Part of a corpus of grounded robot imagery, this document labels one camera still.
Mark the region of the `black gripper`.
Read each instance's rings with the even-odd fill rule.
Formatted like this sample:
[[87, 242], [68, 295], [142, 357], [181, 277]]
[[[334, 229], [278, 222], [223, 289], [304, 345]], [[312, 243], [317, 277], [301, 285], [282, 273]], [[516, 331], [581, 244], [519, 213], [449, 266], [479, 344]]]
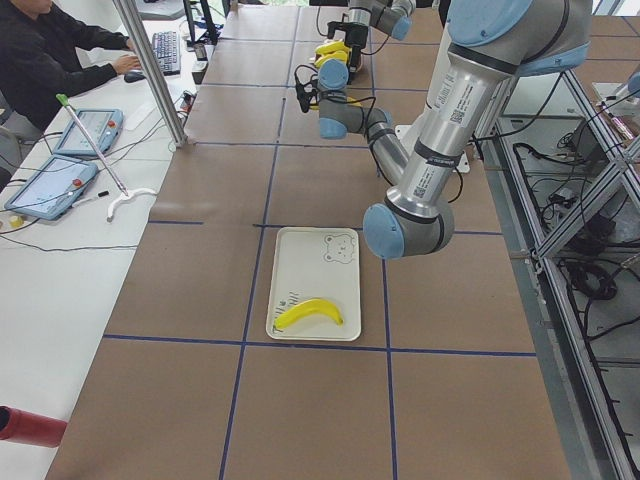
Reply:
[[326, 89], [316, 88], [313, 91], [313, 99], [311, 101], [311, 109], [319, 110], [322, 102], [326, 102], [331, 97], [331, 91]]
[[363, 49], [367, 43], [367, 26], [348, 22], [345, 26], [345, 45], [352, 49]]

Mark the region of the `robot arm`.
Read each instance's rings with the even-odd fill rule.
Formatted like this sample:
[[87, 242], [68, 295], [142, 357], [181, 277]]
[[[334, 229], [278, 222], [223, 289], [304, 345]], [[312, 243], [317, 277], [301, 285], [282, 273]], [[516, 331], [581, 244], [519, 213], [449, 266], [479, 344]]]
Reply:
[[416, 2], [412, 0], [349, 1], [345, 44], [365, 48], [370, 27], [395, 40], [403, 40], [411, 28], [415, 10]]
[[454, 230], [443, 188], [504, 80], [580, 65], [590, 45], [589, 1], [450, 3], [423, 113], [398, 138], [387, 113], [350, 102], [349, 65], [329, 59], [317, 74], [319, 130], [325, 139], [361, 134], [391, 182], [363, 218], [369, 249], [382, 259], [443, 248]]

